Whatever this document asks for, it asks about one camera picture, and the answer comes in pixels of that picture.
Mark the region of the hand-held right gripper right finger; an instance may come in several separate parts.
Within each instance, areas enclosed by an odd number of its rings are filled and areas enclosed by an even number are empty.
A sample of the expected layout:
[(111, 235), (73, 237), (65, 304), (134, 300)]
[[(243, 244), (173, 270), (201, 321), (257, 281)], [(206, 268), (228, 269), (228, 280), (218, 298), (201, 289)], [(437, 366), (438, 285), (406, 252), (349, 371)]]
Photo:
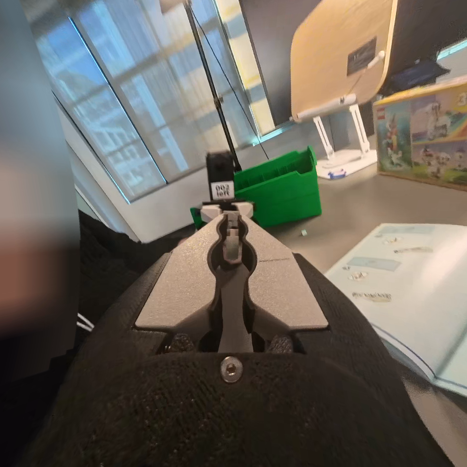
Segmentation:
[(292, 251), (246, 216), (236, 214), (235, 352), (253, 352), (252, 333), (277, 335), (329, 326)]

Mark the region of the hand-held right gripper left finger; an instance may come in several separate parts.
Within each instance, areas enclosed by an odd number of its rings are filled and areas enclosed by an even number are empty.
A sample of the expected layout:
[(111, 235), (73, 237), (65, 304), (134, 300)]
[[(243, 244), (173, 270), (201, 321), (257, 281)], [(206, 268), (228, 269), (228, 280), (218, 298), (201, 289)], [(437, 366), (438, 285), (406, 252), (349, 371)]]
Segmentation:
[(217, 352), (223, 332), (221, 285), (227, 215), (220, 214), (176, 247), (166, 261), (134, 328), (185, 334), (200, 351)]

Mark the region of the grey white lego leg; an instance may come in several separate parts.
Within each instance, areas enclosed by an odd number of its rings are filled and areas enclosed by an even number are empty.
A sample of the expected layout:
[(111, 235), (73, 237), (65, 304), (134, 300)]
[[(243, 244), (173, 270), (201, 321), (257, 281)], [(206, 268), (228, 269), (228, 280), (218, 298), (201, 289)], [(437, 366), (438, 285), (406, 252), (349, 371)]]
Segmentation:
[(242, 244), (239, 235), (238, 212), (227, 212), (226, 236), (223, 244), (223, 259), (230, 267), (242, 262)]

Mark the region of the green plastic bin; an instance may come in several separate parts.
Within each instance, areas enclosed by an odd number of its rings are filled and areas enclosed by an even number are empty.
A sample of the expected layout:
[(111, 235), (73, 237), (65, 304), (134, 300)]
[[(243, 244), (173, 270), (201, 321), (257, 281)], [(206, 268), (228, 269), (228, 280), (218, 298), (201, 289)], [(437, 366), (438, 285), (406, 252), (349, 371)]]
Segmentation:
[[(272, 227), (321, 215), (317, 159), (308, 146), (262, 162), (234, 175), (235, 196), (254, 203), (254, 221), (261, 227)], [(200, 209), (191, 207), (190, 213), (197, 229), (202, 222)]]

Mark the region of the lego set box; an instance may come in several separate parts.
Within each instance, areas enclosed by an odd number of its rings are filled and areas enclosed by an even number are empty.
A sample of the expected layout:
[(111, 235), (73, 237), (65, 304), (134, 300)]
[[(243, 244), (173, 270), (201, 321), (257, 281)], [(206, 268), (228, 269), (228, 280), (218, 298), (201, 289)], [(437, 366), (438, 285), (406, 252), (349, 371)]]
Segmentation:
[(466, 191), (467, 77), (373, 103), (378, 173)]

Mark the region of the black tripod stand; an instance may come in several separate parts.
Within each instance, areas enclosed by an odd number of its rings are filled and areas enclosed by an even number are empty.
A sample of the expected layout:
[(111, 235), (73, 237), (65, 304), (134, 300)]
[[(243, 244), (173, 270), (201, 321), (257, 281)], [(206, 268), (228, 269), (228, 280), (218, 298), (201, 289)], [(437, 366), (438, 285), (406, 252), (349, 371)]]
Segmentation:
[(215, 109), (216, 109), (216, 111), (218, 113), (219, 121), (220, 121), (220, 124), (222, 126), (228, 148), (229, 148), (230, 153), (231, 153), (231, 155), (233, 157), (234, 171), (235, 172), (240, 172), (240, 171), (242, 171), (242, 168), (241, 168), (240, 162), (238, 160), (236, 150), (235, 150), (235, 147), (234, 147), (234, 143), (232, 141), (231, 134), (230, 134), (230, 131), (229, 131), (229, 128), (228, 128), (228, 125), (227, 125), (227, 121), (225, 119), (225, 115), (224, 115), (223, 110), (222, 110), (222, 104), (221, 104), (219, 95), (217, 93), (217, 90), (215, 88), (215, 84), (214, 84), (214, 81), (213, 81), (212, 74), (210, 72), (210, 68), (209, 68), (209, 64), (208, 64), (208, 61), (207, 61), (207, 58), (206, 58), (206, 55), (205, 55), (205, 52), (204, 52), (202, 40), (201, 40), (200, 35), (199, 35), (199, 31), (198, 31), (199, 28), (198, 28), (198, 25), (197, 25), (197, 21), (195, 19), (195, 16), (194, 16), (194, 13), (193, 13), (193, 10), (192, 10), (192, 7), (191, 7), (191, 1), (185, 1), (184, 2), (184, 9), (185, 9), (187, 18), (188, 18), (189, 23), (190, 23), (190, 28), (191, 28), (191, 31), (193, 33), (193, 37), (194, 37), (194, 40), (195, 40), (195, 43), (196, 43), (198, 54), (199, 54), (201, 62), (202, 62), (203, 69), (205, 71), (205, 75), (207, 77), (207, 82), (208, 82), (208, 85), (209, 85), (209, 88), (210, 88), (210, 91), (211, 91), (211, 94), (212, 94), (212, 97), (213, 97), (213, 103), (214, 103)]

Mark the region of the open instruction booklet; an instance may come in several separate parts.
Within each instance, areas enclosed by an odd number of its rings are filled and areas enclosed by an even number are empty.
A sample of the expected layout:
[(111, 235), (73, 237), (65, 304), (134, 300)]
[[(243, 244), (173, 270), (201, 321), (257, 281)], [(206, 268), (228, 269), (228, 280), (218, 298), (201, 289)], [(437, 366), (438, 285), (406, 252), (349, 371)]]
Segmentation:
[(381, 224), (325, 276), (394, 359), (466, 397), (466, 226)]

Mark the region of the large glass window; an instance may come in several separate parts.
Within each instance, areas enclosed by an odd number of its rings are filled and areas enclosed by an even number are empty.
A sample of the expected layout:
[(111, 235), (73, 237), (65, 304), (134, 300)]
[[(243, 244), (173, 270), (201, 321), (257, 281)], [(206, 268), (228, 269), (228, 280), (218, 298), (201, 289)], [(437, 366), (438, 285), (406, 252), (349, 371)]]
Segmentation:
[[(127, 203), (228, 144), (184, 2), (20, 1), (55, 97)], [(191, 1), (235, 149), (275, 129), (239, 1)]]

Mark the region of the wooden book stand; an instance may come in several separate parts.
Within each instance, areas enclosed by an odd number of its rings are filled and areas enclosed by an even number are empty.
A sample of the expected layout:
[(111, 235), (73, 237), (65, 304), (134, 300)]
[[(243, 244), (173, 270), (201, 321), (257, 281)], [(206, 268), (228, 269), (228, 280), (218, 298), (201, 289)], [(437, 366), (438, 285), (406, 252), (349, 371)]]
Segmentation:
[[(317, 176), (352, 175), (377, 162), (359, 105), (381, 89), (389, 68), (397, 0), (324, 0), (295, 31), (290, 51), (291, 120), (313, 120), (326, 159)], [(359, 149), (335, 151), (322, 116), (348, 110)]]

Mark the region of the large dark wall screen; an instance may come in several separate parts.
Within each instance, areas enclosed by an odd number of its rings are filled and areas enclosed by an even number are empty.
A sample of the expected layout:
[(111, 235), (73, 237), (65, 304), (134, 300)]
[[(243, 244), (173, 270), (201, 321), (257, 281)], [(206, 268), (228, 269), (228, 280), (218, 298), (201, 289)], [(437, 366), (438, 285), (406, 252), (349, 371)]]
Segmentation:
[[(240, 1), (249, 38), (276, 126), (289, 121), (290, 51), (295, 31), (323, 1)], [(466, 39), (465, 0), (403, 0), (397, 2), (395, 51), (389, 76), (414, 65), (434, 60), (442, 49)]]

